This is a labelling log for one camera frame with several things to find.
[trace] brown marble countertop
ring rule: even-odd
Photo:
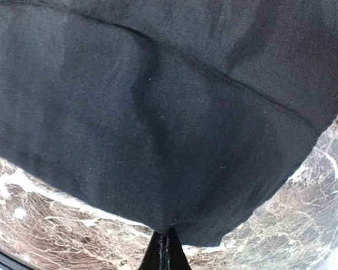
[[[43,270],[137,269],[152,230],[90,207],[0,158],[0,247]],[[193,270],[316,269],[338,245],[338,118],[287,183]]]

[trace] marble surface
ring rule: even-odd
[[[44,270],[138,268],[151,229],[104,213],[0,158],[0,247]],[[298,171],[193,270],[316,269],[338,245],[338,117]]]

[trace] black cloth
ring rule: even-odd
[[[338,0],[0,1],[0,155],[182,244],[221,238],[338,112]]]

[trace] cloth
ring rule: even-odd
[[[215,246],[338,112],[338,0],[0,1],[0,155]]]

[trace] marble table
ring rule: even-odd
[[[0,158],[0,247],[43,270],[138,268],[152,230],[90,207]],[[338,245],[338,117],[287,183],[193,270],[316,269]]]

